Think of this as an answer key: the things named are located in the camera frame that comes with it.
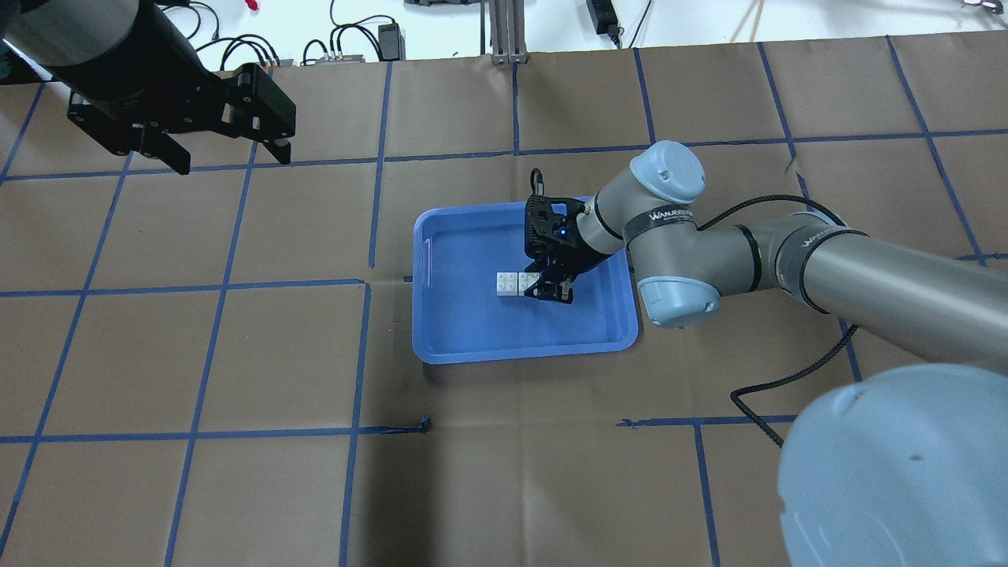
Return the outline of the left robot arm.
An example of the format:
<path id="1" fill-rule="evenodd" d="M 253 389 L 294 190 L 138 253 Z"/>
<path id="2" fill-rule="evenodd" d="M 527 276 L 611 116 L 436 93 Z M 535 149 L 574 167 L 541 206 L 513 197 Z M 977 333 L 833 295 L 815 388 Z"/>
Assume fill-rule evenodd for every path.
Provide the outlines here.
<path id="1" fill-rule="evenodd" d="M 209 71 L 154 1 L 4 1 L 2 38 L 71 90 L 69 121 L 112 154 L 187 175 L 174 136 L 213 132 L 291 163 L 291 97 L 257 62 Z"/>

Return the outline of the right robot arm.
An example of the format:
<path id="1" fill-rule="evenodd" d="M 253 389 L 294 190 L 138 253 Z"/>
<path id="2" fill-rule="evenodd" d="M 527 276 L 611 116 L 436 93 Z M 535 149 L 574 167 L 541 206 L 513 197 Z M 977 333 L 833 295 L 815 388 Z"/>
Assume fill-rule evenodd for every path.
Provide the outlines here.
<path id="1" fill-rule="evenodd" d="M 919 358 L 811 402 L 779 435 L 779 524 L 793 566 L 1006 564 L 1006 274 L 879 240 L 809 198 L 769 221 L 699 225 L 706 174 L 690 148 L 658 141 L 586 201 L 545 194 L 530 172 L 527 297 L 570 304 L 573 281 L 619 251 L 646 318 L 713 319 L 731 295 L 778 290 Z"/>

